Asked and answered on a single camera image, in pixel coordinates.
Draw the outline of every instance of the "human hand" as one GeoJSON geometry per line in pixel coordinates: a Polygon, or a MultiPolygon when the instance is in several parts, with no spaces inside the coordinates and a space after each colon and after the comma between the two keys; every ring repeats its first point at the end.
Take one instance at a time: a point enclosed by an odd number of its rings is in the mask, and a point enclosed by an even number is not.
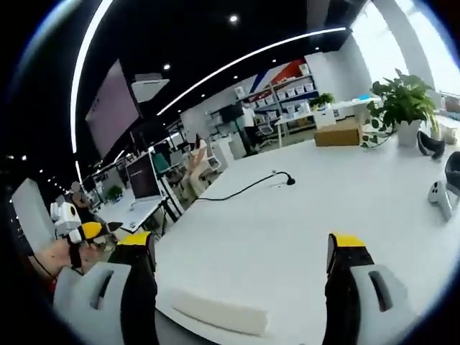
{"type": "MultiPolygon", "coordinates": [[[[50,275],[52,278],[56,278],[62,268],[66,266],[72,267],[69,248],[70,245],[66,239],[58,239],[51,243],[49,247],[35,253],[36,259],[34,257],[30,257],[29,259],[40,277],[45,280],[51,280],[50,275]],[[37,260],[43,265],[47,272],[43,270],[43,267],[40,266],[37,260]]],[[[91,265],[98,261],[102,251],[99,250],[95,244],[83,242],[80,244],[79,253],[81,257],[81,268],[83,272],[87,272],[91,268],[91,265]]]]}

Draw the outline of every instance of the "potted plant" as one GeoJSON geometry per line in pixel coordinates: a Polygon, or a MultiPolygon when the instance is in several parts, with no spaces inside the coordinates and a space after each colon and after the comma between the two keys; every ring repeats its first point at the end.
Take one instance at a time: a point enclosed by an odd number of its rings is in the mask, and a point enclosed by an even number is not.
{"type": "Polygon", "coordinates": [[[116,203],[123,196],[123,190],[118,185],[113,185],[107,191],[107,199],[112,203],[116,203]]]}
{"type": "Polygon", "coordinates": [[[311,110],[316,111],[316,110],[324,110],[326,108],[331,107],[331,103],[335,101],[334,96],[332,96],[332,93],[323,93],[322,95],[313,98],[309,101],[311,110]]]}
{"type": "Polygon", "coordinates": [[[430,120],[433,131],[438,131],[435,106],[426,94],[432,88],[416,75],[404,75],[398,69],[396,73],[399,78],[385,78],[386,84],[372,84],[371,92],[382,98],[383,106],[377,108],[373,101],[367,105],[371,118],[366,124],[375,131],[364,133],[362,147],[380,146],[395,132],[400,146],[413,147],[422,121],[430,120]]]}

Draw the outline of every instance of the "projector screen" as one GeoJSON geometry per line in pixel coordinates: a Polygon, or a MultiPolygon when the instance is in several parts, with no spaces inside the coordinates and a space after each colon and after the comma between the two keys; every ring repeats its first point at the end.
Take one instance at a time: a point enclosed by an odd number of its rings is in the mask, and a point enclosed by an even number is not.
{"type": "Polygon", "coordinates": [[[120,136],[139,117],[117,60],[107,73],[94,98],[86,122],[101,158],[104,158],[120,136]]]}

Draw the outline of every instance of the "white controller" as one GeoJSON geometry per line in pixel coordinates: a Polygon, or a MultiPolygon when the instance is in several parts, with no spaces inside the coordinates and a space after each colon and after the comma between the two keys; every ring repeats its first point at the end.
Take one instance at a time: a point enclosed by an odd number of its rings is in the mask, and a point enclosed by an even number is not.
{"type": "Polygon", "coordinates": [[[446,186],[441,181],[436,181],[430,187],[430,191],[428,192],[428,201],[439,206],[446,221],[452,217],[451,202],[449,200],[449,196],[447,195],[446,186]]]}

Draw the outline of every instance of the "small plant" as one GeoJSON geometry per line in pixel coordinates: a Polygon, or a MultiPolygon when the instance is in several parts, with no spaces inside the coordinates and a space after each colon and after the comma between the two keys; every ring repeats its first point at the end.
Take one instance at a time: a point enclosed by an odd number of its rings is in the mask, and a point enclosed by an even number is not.
{"type": "Polygon", "coordinates": [[[324,107],[327,103],[333,103],[335,101],[334,96],[332,96],[332,93],[323,93],[322,95],[313,98],[309,101],[310,107],[318,107],[322,108],[324,107]]]}
{"type": "Polygon", "coordinates": [[[123,190],[118,185],[113,185],[107,191],[107,198],[110,201],[116,201],[120,196],[123,195],[123,190]]]}
{"type": "Polygon", "coordinates": [[[362,147],[380,146],[397,131],[397,126],[402,121],[411,124],[415,120],[430,120],[433,130],[438,131],[435,106],[426,94],[432,88],[416,75],[404,75],[398,69],[396,73],[399,78],[384,78],[386,84],[378,81],[372,84],[370,91],[382,98],[383,106],[377,108],[374,101],[367,105],[371,119],[366,120],[366,124],[371,124],[376,131],[364,133],[362,147]]]}

